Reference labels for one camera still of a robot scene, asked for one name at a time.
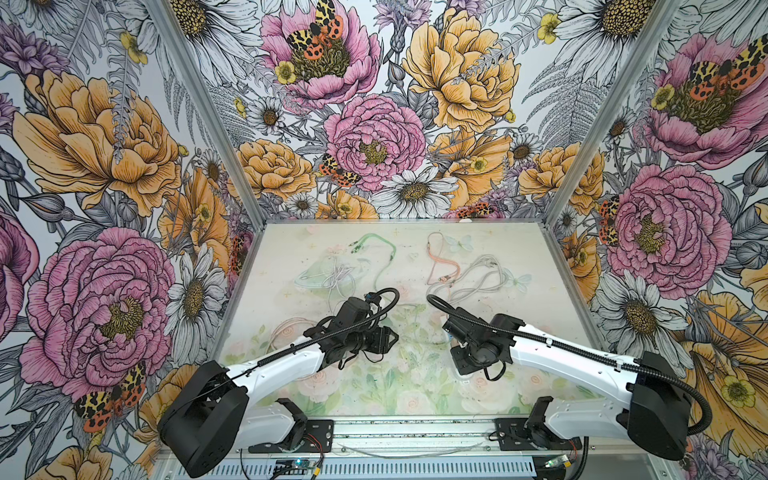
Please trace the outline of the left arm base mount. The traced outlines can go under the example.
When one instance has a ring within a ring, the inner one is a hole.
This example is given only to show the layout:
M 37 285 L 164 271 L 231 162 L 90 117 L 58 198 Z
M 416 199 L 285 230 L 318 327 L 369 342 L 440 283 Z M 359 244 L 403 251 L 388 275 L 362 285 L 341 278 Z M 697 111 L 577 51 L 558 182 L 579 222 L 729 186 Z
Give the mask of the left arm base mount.
M 294 426 L 287 437 L 277 443 L 250 446 L 250 454 L 267 453 L 330 453 L 333 446 L 335 422 L 330 419 L 310 419 Z

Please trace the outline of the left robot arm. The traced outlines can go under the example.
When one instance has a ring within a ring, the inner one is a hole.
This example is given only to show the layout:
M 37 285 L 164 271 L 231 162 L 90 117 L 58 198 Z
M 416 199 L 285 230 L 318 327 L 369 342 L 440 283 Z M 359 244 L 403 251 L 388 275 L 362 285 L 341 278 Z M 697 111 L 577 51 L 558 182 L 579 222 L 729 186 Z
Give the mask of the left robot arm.
M 328 367 L 343 369 L 360 355 L 387 354 L 398 340 L 382 320 L 397 305 L 393 287 L 350 297 L 338 312 L 295 342 L 256 360 L 198 367 L 158 423 L 166 445 L 191 478 L 217 467 L 233 449 L 271 444 L 295 449 L 307 437 L 306 414 L 287 398 L 260 401 Z

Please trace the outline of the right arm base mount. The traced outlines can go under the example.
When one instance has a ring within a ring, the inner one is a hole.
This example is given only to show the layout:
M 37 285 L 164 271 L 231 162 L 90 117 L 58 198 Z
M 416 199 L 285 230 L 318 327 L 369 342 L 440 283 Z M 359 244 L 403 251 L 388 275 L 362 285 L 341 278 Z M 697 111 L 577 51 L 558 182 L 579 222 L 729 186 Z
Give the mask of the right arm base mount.
M 565 450 L 579 452 L 582 441 L 578 437 L 565 439 L 554 434 L 543 423 L 528 418 L 504 417 L 494 420 L 494 430 L 488 435 L 501 451 L 549 451 Z

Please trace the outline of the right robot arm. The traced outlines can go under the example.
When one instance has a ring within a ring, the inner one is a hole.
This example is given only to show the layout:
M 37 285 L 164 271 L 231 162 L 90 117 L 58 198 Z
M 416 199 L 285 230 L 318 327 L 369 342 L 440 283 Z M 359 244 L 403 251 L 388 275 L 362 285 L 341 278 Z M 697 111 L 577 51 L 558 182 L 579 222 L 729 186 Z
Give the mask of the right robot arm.
M 456 342 L 450 353 L 460 375 L 481 372 L 493 382 L 501 376 L 491 375 L 492 367 L 504 374 L 521 365 L 596 395 L 586 401 L 542 396 L 521 423 L 498 428 L 499 438 L 539 449 L 561 443 L 585 446 L 592 437 L 629 440 L 656 457 L 680 460 L 688 437 L 712 424 L 708 400 L 656 353 L 612 354 L 552 336 L 517 317 L 497 314 L 486 322 L 435 294 L 427 301 L 446 316 L 443 328 Z

